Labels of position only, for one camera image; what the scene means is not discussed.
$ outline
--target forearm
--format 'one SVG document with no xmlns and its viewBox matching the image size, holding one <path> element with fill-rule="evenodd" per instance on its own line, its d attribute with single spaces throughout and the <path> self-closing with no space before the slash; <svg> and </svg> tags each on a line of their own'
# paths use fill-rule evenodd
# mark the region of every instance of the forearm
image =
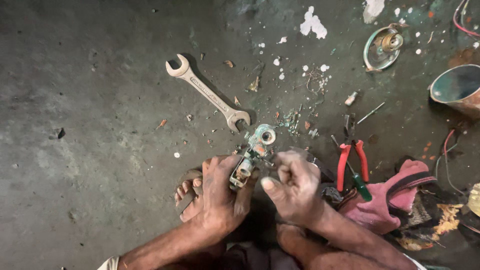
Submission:
<svg viewBox="0 0 480 270">
<path fill-rule="evenodd" d="M 411 260 L 391 244 L 345 218 L 326 203 L 322 217 L 308 228 L 326 238 L 332 246 L 373 259 L 389 269 L 417 269 Z"/>
<path fill-rule="evenodd" d="M 120 257 L 118 270 L 145 270 L 178 262 L 182 257 L 221 240 L 222 234 L 207 233 L 202 227 L 200 215 L 179 227 L 157 236 L 148 243 L 127 252 Z"/>
</svg>

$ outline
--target carburetor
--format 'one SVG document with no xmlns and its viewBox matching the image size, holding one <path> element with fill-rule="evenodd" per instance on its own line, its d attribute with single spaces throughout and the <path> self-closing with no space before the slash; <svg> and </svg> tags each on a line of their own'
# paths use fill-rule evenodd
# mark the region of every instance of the carburetor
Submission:
<svg viewBox="0 0 480 270">
<path fill-rule="evenodd" d="M 253 169 L 268 155 L 266 146 L 275 142 L 276 133 L 272 126 L 261 124 L 252 135 L 247 132 L 245 139 L 248 140 L 249 147 L 230 176 L 232 190 L 238 190 L 247 183 Z"/>
</svg>

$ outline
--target hand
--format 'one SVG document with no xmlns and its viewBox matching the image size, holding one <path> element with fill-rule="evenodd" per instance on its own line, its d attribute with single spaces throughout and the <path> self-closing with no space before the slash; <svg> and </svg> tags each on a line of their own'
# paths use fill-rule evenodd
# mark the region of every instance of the hand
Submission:
<svg viewBox="0 0 480 270">
<path fill-rule="evenodd" d="M 230 175 L 241 160 L 240 155 L 213 157 L 203 163 L 204 173 L 204 209 L 203 226 L 220 241 L 235 230 L 250 211 L 250 201 L 258 178 L 258 170 L 254 170 L 246 185 L 233 192 Z"/>
<path fill-rule="evenodd" d="M 324 209 L 325 202 L 316 195 L 320 170 L 295 151 L 278 153 L 275 164 L 280 182 L 264 177 L 264 191 L 282 219 L 308 227 L 321 217 Z"/>
</svg>

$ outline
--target chrome wrench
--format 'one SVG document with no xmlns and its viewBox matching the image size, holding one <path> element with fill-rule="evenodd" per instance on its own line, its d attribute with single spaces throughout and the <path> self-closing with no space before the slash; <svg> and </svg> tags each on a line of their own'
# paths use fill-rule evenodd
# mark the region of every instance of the chrome wrench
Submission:
<svg viewBox="0 0 480 270">
<path fill-rule="evenodd" d="M 227 119 L 228 127 L 235 131 L 239 132 L 238 128 L 235 126 L 235 123 L 243 119 L 250 125 L 250 115 L 246 111 L 242 110 L 235 110 L 229 105 L 227 105 L 219 96 L 217 96 L 206 84 L 204 84 L 196 75 L 193 73 L 193 70 L 190 66 L 188 60 L 182 56 L 181 54 L 177 54 L 178 58 L 181 61 L 181 66 L 178 69 L 172 69 L 170 64 L 165 62 L 165 66 L 167 67 L 167 72 L 170 76 L 184 79 L 185 81 L 189 82 L 193 87 L 195 87 L 204 97 L 206 97 L 210 102 L 215 105 L 219 111 L 225 115 Z"/>
</svg>

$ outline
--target rusty metal container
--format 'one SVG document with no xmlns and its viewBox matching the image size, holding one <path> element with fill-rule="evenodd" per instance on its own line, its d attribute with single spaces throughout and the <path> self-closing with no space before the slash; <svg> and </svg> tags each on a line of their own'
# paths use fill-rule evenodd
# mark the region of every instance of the rusty metal container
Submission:
<svg viewBox="0 0 480 270">
<path fill-rule="evenodd" d="M 480 119 L 480 66 L 468 64 L 445 71 L 430 86 L 430 96 L 474 120 Z"/>
</svg>

